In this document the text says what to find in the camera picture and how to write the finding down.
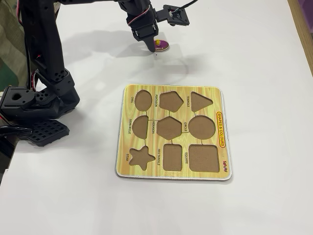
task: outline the perforated plate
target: perforated plate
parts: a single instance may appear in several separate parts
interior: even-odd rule
[[[33,134],[27,137],[28,140],[37,146],[45,146],[60,138],[67,136],[69,129],[56,120],[39,121],[33,124]]]

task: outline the star cutout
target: star cutout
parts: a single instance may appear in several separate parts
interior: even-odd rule
[[[139,165],[142,170],[147,169],[148,162],[152,162],[156,159],[149,154],[149,148],[147,146],[143,146],[140,150],[131,148],[129,152],[133,157],[130,160],[129,165]]]

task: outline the white table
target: white table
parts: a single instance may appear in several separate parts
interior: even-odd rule
[[[69,136],[44,148],[19,142],[0,187],[1,234],[312,234],[313,78],[287,1],[201,0],[187,13],[189,27],[158,24],[171,49],[151,55],[117,3],[62,6],[81,102],[61,118]],[[130,83],[221,88],[231,180],[117,177]]]

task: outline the black robotic arm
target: black robotic arm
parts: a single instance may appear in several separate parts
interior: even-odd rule
[[[58,0],[62,4],[81,4],[108,0]],[[183,7],[163,6],[153,9],[150,0],[114,0],[127,12],[126,22],[134,38],[155,51],[157,22],[167,20],[172,26],[189,25]],[[57,119],[74,109],[80,98],[70,72],[64,66],[58,33],[55,0],[20,0],[22,24],[30,60],[37,66],[36,75],[46,88],[40,92],[25,87],[7,87],[0,100],[0,114],[18,124]]]

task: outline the wooden puzzle board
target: wooden puzzle board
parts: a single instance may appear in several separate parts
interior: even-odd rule
[[[121,115],[119,176],[230,178],[223,98],[218,88],[128,85]]]

